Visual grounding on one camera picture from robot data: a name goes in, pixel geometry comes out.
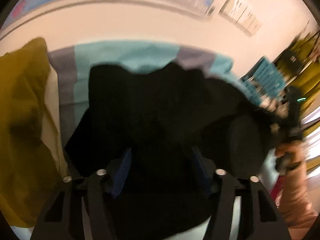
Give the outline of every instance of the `red object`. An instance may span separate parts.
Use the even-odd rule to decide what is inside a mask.
[[[26,5],[27,1],[26,0],[21,0],[17,3],[17,5],[14,7],[12,11],[12,18],[16,18],[20,16],[20,14],[23,12],[23,9]]]
[[[273,187],[273,190],[270,193],[271,198],[274,201],[276,201],[276,198],[280,193],[280,191],[283,189],[283,187],[284,187],[284,176],[279,176],[275,186]]]

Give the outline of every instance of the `person's arm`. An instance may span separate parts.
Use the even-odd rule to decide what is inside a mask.
[[[279,211],[289,229],[306,229],[306,233],[315,221],[317,214],[308,199],[307,170],[301,142],[283,144],[276,149],[277,157],[284,155],[285,152],[294,153],[291,163],[301,163],[285,175]]]

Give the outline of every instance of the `pink sleeve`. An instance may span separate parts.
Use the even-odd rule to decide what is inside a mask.
[[[279,205],[279,211],[287,223],[292,239],[302,239],[317,218],[308,199],[306,170],[303,162],[286,174]]]

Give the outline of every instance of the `light blue fabric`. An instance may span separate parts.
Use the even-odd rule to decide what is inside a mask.
[[[151,41],[102,41],[89,44],[75,45],[75,62],[77,68],[77,82],[74,85],[74,104],[76,125],[89,106],[88,80],[90,68],[93,65],[107,63],[118,64],[124,69],[133,73],[147,74],[165,67],[169,62],[176,59],[179,51],[193,53],[192,62],[197,63],[196,54],[199,55],[199,62],[208,60],[209,53],[200,49],[181,47],[177,44],[168,44]],[[227,83],[239,89],[249,100],[251,94],[233,73],[231,68],[233,61],[230,57],[211,53],[213,63],[209,65],[209,72]],[[190,60],[186,60],[186,69],[189,69]]]
[[[20,240],[30,240],[31,233],[29,228],[18,228],[12,226],[11,229]]]
[[[133,73],[147,74],[175,59],[180,46],[151,41],[103,41],[75,46],[78,80],[74,86],[76,125],[88,108],[90,68],[99,63],[120,64]]]

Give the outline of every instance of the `white wall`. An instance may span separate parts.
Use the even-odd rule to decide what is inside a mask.
[[[139,4],[95,2],[59,9],[28,21],[42,12],[75,1],[80,0],[59,0],[44,5],[6,28],[0,38],[22,24],[0,41],[0,55],[38,36],[46,39],[49,50],[99,40],[145,39],[175,42],[229,55],[235,61],[234,73],[241,76],[261,56],[275,59],[309,20],[308,28],[316,26],[302,0],[248,0],[262,23],[253,37],[248,37],[218,15],[225,0],[215,0],[216,10],[211,19]],[[145,1],[183,8],[160,0]]]

